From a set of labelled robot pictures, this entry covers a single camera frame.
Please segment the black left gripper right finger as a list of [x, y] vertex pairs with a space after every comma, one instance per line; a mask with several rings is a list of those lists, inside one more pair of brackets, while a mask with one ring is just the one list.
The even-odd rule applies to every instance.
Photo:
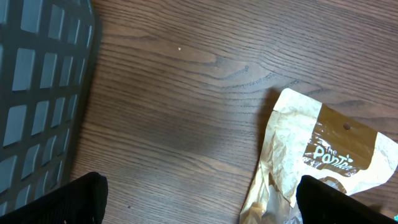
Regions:
[[309, 175], [302, 176], [296, 199], [304, 224], [397, 223]]

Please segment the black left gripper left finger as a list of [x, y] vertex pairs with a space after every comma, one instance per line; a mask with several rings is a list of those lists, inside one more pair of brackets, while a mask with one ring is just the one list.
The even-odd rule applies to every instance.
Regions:
[[86, 175], [1, 217], [2, 224], [101, 224], [108, 198], [107, 178]]

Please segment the brown snack bag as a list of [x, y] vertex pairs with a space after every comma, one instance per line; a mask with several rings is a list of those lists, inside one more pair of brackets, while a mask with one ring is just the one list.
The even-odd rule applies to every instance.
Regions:
[[344, 196], [385, 184], [397, 169], [397, 143], [286, 88], [268, 120], [241, 223], [303, 223], [297, 189], [308, 175]]

